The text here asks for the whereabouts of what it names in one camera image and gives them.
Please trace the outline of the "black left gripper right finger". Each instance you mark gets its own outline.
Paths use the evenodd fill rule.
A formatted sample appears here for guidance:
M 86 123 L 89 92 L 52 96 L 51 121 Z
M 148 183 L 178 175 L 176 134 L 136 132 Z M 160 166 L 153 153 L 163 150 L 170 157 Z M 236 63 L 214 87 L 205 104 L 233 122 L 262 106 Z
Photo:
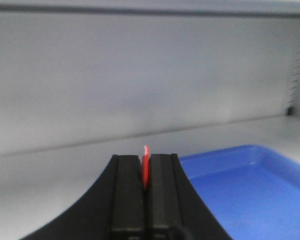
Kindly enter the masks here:
M 229 240 L 198 195 L 177 154 L 152 154 L 146 191 L 147 240 Z

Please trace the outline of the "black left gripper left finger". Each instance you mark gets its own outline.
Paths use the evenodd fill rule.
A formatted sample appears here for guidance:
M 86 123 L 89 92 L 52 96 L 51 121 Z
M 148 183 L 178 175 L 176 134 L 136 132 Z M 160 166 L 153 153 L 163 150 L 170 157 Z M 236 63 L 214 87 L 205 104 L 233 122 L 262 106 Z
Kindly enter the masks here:
M 25 239 L 144 239 L 144 195 L 138 156 L 113 155 L 83 196 Z

